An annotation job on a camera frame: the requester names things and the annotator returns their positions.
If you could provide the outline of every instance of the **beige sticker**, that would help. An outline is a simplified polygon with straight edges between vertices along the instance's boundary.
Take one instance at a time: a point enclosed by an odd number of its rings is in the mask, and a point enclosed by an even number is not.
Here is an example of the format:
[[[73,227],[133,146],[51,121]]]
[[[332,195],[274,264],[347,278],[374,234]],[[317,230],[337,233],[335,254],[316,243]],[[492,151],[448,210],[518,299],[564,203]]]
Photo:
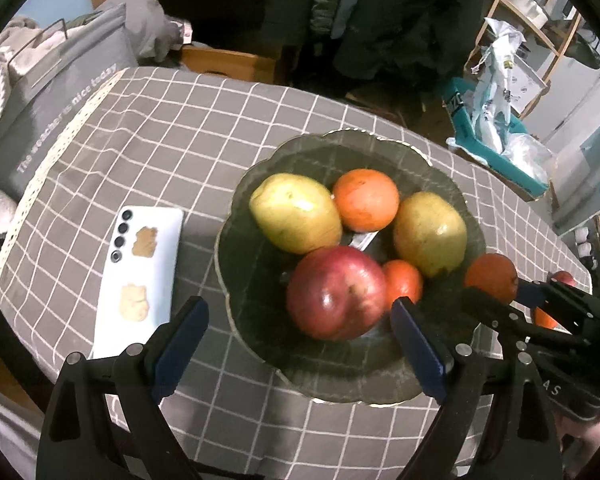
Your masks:
[[[120,314],[127,321],[142,321],[149,313],[144,285],[124,285],[120,291]]]
[[[143,227],[136,233],[136,241],[131,253],[133,256],[151,258],[154,256],[158,229],[155,227]]]

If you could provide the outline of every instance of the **green glass bowl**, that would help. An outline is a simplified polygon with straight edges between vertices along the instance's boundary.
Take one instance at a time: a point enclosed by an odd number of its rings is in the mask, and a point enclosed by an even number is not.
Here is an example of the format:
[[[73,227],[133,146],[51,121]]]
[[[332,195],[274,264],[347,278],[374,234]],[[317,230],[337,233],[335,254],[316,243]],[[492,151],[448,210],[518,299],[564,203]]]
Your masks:
[[[478,222],[454,181],[432,168],[420,152],[361,130],[295,137],[253,166],[238,184],[230,216],[216,240],[216,270],[235,336],[285,381],[309,397],[329,402],[394,404],[412,399],[421,389],[392,335],[388,316],[349,341],[323,342],[302,334],[285,309],[285,283],[301,256],[271,244],[249,210],[251,194],[272,174],[302,174],[331,189],[338,177],[355,168],[387,174],[401,199],[420,190],[435,192],[464,219],[468,240],[462,266],[427,280],[420,307],[451,342],[470,343],[477,323],[460,310],[458,300],[466,268],[485,251]],[[341,243],[348,244],[351,236],[345,232]],[[379,264],[395,259],[392,226],[380,231],[365,252]]]

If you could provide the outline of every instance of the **orange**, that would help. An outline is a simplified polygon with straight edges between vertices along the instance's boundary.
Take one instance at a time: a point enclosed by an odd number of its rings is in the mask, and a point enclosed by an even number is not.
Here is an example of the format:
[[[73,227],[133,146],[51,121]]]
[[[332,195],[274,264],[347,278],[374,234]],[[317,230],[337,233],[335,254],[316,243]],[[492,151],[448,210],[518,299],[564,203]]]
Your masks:
[[[345,173],[333,186],[333,196],[342,223],[359,233],[387,227],[400,205],[394,181],[376,170]]]
[[[467,269],[464,286],[474,286],[509,304],[518,293],[516,266],[504,254],[482,254]]]
[[[422,275],[420,271],[403,260],[391,260],[382,266],[386,279],[386,309],[394,301],[407,296],[413,303],[422,297]]]
[[[538,307],[534,310],[534,323],[551,330],[558,326],[558,322],[553,317]]]

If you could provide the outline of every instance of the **table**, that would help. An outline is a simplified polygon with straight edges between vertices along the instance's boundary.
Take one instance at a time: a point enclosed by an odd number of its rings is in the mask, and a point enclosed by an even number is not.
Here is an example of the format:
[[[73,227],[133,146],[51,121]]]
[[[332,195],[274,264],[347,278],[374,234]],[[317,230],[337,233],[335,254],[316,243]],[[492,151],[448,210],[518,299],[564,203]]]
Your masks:
[[[436,403],[420,395],[382,408],[327,404],[290,389],[232,336],[212,257],[248,167],[293,136],[345,127],[407,142],[451,176],[488,250],[511,258],[521,277],[565,269],[590,289],[584,267],[512,190],[408,130],[296,89],[142,67],[116,74],[90,99],[29,184],[0,254],[0,309],[55,380],[66,355],[90,353],[115,213],[123,204],[178,206],[186,220],[173,305],[199,294],[210,307],[210,328],[161,405],[185,452],[274,478],[395,479]],[[483,344],[491,334],[480,331]],[[117,399],[108,403],[124,426]],[[487,413],[485,402],[459,460],[475,452]]]

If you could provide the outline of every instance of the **white smartphone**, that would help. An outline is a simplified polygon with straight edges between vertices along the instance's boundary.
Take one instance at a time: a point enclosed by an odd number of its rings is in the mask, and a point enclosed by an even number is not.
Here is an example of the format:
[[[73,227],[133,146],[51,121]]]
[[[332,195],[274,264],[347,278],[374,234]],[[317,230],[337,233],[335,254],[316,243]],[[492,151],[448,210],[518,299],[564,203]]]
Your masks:
[[[116,216],[100,282],[92,358],[146,343],[171,317],[183,212],[124,206]]]

